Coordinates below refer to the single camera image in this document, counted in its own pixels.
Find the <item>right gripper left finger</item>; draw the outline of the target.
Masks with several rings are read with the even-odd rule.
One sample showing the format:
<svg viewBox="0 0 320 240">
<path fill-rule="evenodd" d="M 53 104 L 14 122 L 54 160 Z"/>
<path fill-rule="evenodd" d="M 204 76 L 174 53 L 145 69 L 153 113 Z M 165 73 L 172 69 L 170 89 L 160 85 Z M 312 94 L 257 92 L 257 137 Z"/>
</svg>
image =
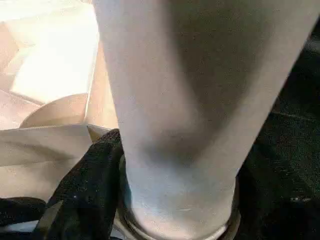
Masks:
<svg viewBox="0 0 320 240">
<path fill-rule="evenodd" d="M 118 129 L 108 131 L 93 143 L 47 202 L 36 226 L 36 239 L 110 239 L 123 154 Z"/>
</svg>

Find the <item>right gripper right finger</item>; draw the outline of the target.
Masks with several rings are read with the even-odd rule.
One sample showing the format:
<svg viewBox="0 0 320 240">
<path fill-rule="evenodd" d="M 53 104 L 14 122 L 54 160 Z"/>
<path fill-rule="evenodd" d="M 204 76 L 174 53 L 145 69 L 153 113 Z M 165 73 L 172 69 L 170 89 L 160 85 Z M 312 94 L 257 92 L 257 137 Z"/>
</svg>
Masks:
<svg viewBox="0 0 320 240">
<path fill-rule="evenodd" d="M 271 148 L 256 142 L 237 174 L 237 240 L 318 240 L 320 200 Z"/>
</svg>

